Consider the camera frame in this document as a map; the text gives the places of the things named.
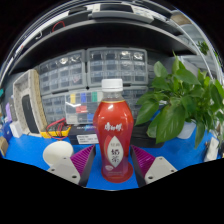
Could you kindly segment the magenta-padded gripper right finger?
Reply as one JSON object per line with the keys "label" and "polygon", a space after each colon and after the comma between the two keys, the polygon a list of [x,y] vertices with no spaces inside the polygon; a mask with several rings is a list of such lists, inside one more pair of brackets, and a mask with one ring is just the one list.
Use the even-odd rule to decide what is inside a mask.
{"label": "magenta-padded gripper right finger", "polygon": [[154,157],[137,146],[131,146],[130,154],[139,187],[151,184],[177,171],[163,156]]}

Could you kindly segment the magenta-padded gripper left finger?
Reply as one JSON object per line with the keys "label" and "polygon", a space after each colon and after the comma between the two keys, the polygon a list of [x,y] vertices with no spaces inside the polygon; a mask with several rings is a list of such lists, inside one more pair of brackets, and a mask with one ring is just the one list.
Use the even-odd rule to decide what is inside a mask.
{"label": "magenta-padded gripper left finger", "polygon": [[95,155],[96,146],[88,146],[71,157],[62,157],[48,169],[48,172],[85,187],[88,183]]}

